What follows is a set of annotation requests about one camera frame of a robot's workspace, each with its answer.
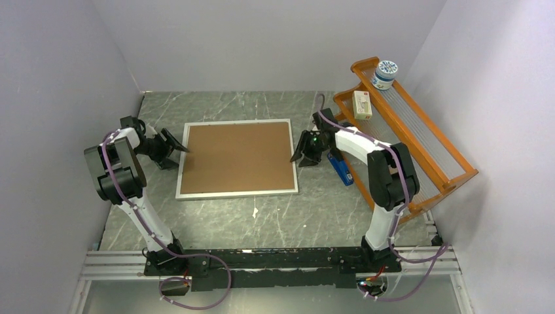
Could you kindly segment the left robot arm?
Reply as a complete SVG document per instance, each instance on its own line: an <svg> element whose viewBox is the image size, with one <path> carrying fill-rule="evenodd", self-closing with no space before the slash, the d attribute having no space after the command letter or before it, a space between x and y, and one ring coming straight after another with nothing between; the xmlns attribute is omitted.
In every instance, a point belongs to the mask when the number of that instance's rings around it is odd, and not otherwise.
<svg viewBox="0 0 555 314"><path fill-rule="evenodd" d="M161 170L178 167L174 151L188 152L166 128L156 131L136 117L120 119L120 128L84 150L99 197L123 210L147 243L146 275L178 275L188 267L180 241L162 222L147 196L147 179L137 157L148 156Z"/></svg>

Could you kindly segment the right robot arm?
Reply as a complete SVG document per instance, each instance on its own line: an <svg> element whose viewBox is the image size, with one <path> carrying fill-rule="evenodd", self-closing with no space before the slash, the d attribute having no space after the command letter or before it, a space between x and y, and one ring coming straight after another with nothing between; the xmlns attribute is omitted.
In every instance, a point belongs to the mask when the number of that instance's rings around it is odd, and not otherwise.
<svg viewBox="0 0 555 314"><path fill-rule="evenodd" d="M408 148L403 143L379 141L355 126L338 123L331 110L313 114L315 129L301 133L291 162L299 167L320 163L326 151L346 152L364 162L368 187L374 201L373 216L364 236L368 249L361 252L360 263L367 271L376 271L385 262L383 250L390 251L400 216L420 191L420 183Z"/></svg>

